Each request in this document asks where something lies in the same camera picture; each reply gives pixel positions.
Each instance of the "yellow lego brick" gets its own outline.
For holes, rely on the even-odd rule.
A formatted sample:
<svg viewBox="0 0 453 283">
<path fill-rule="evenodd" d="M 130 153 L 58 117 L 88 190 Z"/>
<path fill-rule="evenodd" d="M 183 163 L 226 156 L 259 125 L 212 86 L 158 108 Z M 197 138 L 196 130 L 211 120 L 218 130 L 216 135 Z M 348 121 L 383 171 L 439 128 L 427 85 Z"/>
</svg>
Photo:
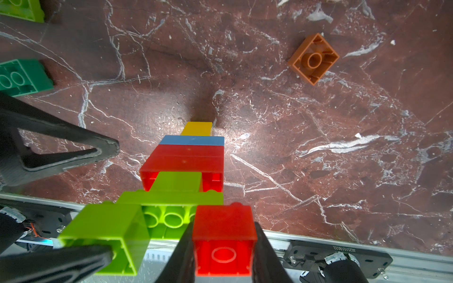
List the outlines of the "yellow lego brick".
<svg viewBox="0 0 453 283">
<path fill-rule="evenodd" d="M 211 129 L 211 122 L 188 122 L 181 135 L 210 136 Z"/>
</svg>

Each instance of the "stacked lego bricks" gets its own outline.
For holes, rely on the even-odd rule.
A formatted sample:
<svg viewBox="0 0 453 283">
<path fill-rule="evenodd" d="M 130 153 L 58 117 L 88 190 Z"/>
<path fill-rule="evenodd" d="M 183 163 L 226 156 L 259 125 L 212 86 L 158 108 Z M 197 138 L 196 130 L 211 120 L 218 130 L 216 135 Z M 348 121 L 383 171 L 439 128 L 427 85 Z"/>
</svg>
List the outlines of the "stacked lego bricks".
<svg viewBox="0 0 453 283">
<path fill-rule="evenodd" d="M 179 240 L 194 222 L 197 276 L 250 276 L 257 241 L 251 207 L 223 205 L 224 138 L 189 122 L 165 136 L 140 169 L 144 190 L 87 205 L 63 231 L 65 246 L 109 245 L 102 275 L 137 275 L 149 240 Z"/>
</svg>

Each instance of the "lime green lego brick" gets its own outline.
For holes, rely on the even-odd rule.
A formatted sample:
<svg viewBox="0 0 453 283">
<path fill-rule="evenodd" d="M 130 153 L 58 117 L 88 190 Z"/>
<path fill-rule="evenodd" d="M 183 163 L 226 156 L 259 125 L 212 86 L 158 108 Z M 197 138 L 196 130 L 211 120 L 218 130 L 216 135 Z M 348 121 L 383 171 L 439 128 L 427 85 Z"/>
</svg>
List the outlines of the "lime green lego brick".
<svg viewBox="0 0 453 283">
<path fill-rule="evenodd" d="M 141 206 L 187 206 L 204 205 L 214 206 L 223 205 L 223 193 L 213 190 L 207 192 L 145 192 L 138 190 L 135 192 L 124 192 L 116 203 L 121 204 L 140 204 Z"/>
<path fill-rule="evenodd" d="M 0 63 L 0 93 L 12 97 L 53 89 L 38 60 L 11 60 Z"/>
<path fill-rule="evenodd" d="M 159 172 L 151 187 L 154 192 L 201 192 L 201 172 Z"/>
<path fill-rule="evenodd" d="M 0 14 L 37 23 L 44 22 L 44 12 L 39 0 L 1 0 Z"/>
<path fill-rule="evenodd" d="M 140 204 L 152 240 L 179 240 L 193 221 L 198 205 L 223 205 L 223 193 L 124 192 L 117 204 Z"/>
<path fill-rule="evenodd" d="M 138 204 L 89 204 L 58 237 L 66 247 L 109 245 L 113 260 L 98 275 L 138 273 L 149 244 L 142 207 Z"/>
</svg>

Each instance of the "dark green lego brick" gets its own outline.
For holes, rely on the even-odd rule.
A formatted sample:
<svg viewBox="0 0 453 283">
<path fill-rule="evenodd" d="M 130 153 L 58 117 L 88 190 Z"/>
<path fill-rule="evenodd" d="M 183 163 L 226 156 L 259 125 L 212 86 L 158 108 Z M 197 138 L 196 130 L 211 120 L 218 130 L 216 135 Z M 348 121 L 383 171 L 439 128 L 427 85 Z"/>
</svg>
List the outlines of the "dark green lego brick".
<svg viewBox="0 0 453 283">
<path fill-rule="evenodd" d="M 0 63 L 0 93 L 12 97 L 53 89 L 38 60 L 11 60 Z"/>
<path fill-rule="evenodd" d="M 0 14 L 43 23 L 44 12 L 39 0 L 0 0 Z"/>
<path fill-rule="evenodd" d="M 98 275 L 135 276 L 149 244 L 142 207 L 133 204 L 87 205 L 58 237 L 66 247 L 109 245 L 113 260 Z"/>
</svg>

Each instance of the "orange lego brick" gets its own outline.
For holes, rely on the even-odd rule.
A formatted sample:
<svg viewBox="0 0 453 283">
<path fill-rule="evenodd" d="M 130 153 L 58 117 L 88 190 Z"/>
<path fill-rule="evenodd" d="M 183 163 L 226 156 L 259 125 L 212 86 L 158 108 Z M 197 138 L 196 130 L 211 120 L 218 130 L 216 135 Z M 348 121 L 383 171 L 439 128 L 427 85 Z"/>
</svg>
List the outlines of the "orange lego brick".
<svg viewBox="0 0 453 283">
<path fill-rule="evenodd" d="M 339 58 L 324 37 L 313 34 L 302 42 L 289 59 L 288 65 L 314 86 Z"/>
</svg>

